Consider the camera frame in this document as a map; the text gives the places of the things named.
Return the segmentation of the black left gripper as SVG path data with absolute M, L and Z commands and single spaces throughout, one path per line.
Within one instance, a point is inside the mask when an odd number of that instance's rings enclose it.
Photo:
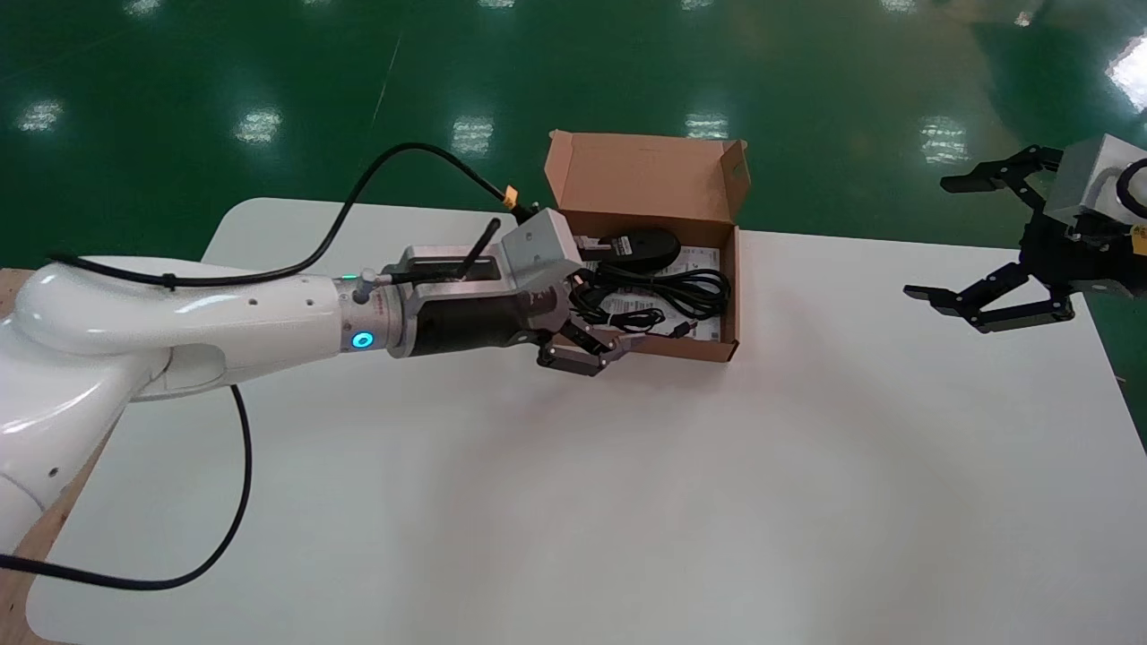
M 599 306 L 590 301 L 591 278 L 587 269 L 528 280 L 414 273 L 412 355 L 531 344 L 540 345 L 538 366 L 595 376 L 634 350 L 634 335 L 592 326 L 599 322 Z M 578 318 L 570 318 L 570 306 Z

